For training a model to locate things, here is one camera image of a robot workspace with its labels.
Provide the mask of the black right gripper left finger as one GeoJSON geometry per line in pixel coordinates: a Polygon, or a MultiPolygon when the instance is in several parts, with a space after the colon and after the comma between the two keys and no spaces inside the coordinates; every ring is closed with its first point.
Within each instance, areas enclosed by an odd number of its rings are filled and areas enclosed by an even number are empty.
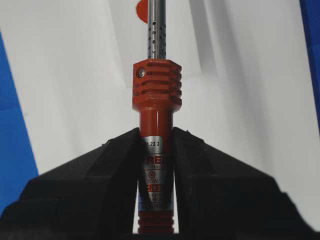
{"type": "Polygon", "coordinates": [[[0,218],[3,240],[115,240],[133,232],[139,130],[31,179],[0,218]]]}

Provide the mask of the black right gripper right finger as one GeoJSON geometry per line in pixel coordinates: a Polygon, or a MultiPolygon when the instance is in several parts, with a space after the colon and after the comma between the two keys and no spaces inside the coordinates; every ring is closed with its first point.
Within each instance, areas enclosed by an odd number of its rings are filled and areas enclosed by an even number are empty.
{"type": "Polygon", "coordinates": [[[266,173],[173,129],[179,234],[183,240],[317,240],[266,173]]]}

